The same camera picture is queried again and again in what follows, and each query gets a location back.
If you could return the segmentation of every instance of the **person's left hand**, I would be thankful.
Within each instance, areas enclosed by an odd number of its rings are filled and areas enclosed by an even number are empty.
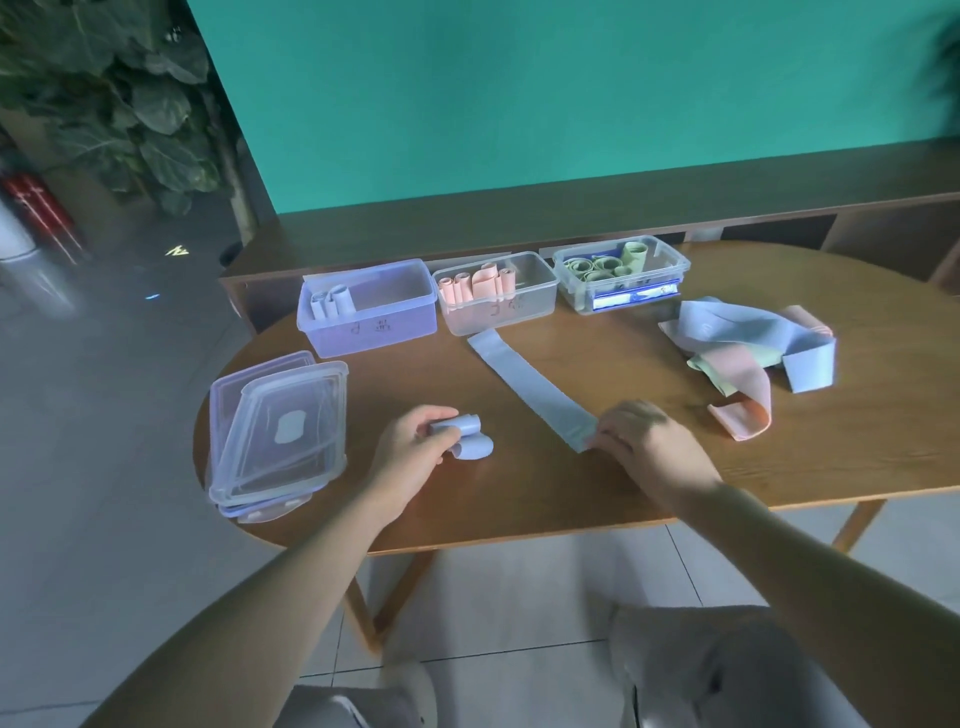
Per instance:
[[[444,452],[460,440],[457,427],[445,427],[428,435],[430,423],[458,414],[453,407],[423,404],[391,422],[380,435],[367,487],[382,507],[385,523],[395,521],[403,513],[433,469],[443,462]]]

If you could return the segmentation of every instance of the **hand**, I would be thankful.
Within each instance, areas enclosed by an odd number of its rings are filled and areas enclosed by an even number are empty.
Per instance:
[[[646,401],[625,401],[600,417],[590,446],[608,452],[640,489],[683,517],[697,495],[722,485],[693,433]]]
[[[399,518],[433,469],[444,461],[444,452],[460,440],[457,427],[428,435],[429,424],[458,414],[453,407],[424,404],[391,422],[380,435],[367,486],[383,509],[384,524]]]

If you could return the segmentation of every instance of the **stack of lids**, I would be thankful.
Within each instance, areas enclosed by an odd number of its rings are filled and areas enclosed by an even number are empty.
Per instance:
[[[272,521],[344,471],[347,373],[297,352],[213,383],[207,494],[224,516]]]

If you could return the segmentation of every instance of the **plant stem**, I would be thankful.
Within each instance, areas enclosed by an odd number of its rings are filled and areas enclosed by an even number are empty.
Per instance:
[[[247,188],[240,177],[240,165],[237,162],[236,152],[230,147],[227,140],[227,133],[224,131],[224,122],[220,115],[220,107],[217,100],[213,98],[213,93],[209,88],[201,87],[199,89],[204,98],[206,114],[210,118],[210,135],[213,137],[213,146],[217,150],[220,158],[220,166],[230,185],[232,194],[230,195],[230,205],[233,207],[233,217],[237,221],[237,228],[240,230],[240,242],[244,247],[247,246],[253,236],[256,234],[256,215],[253,214],[253,207],[250,204],[250,198],[247,196]]]

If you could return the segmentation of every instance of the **person's left arm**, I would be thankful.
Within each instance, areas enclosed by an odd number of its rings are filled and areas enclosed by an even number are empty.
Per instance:
[[[391,423],[362,488],[305,541],[200,612],[136,669],[83,728],[269,728],[373,539],[460,438],[423,406]]]

